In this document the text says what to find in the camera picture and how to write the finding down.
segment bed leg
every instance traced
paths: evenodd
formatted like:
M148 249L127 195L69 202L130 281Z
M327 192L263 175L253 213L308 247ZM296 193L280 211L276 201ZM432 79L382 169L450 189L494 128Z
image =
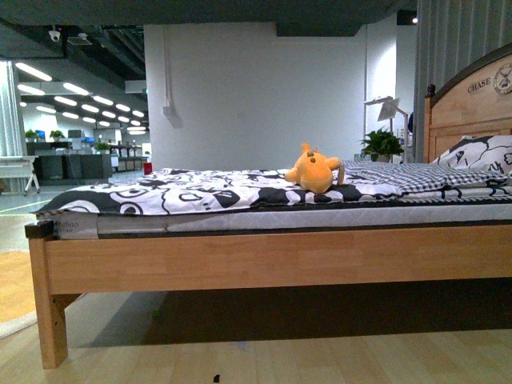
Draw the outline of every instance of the bed leg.
M39 342L43 368L56 368L67 357L66 315L64 309L76 295L50 294L46 240L29 240L34 296L38 315Z

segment pillow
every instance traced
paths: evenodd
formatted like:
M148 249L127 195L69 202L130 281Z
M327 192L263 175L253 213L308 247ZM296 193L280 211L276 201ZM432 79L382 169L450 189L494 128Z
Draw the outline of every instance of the pillow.
M512 135L463 138L432 163L512 174Z

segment wooden bed frame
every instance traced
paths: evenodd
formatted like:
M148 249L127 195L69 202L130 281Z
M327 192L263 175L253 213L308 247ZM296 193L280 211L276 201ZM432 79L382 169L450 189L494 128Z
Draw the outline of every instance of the wooden bed frame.
M492 84L498 69L512 63L512 45L505 48L476 62L437 95L430 88L426 98L425 161L440 155L464 134L512 134L512 93L498 94ZM468 91L481 81L485 86ZM66 358L64 309L83 293L511 277L511 234L512 224L494 222L284 234L56 240L52 223L36 223L26 227L26 236L42 365L55 368Z

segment yellow plush toy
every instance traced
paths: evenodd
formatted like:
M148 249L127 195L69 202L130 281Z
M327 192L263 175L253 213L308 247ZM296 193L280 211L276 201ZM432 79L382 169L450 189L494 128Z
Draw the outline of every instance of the yellow plush toy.
M327 158L319 154L317 149L310 149L307 142L302 143L302 155L294 168L286 172L285 180L296 182L305 190L322 194L333 183L333 170L339 168L338 158Z

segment plush toy ear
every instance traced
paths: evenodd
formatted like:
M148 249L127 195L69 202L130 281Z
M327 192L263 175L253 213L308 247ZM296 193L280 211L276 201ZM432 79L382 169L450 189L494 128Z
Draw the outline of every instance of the plush toy ear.
M310 145L307 142L302 142L302 152L305 153L310 150Z

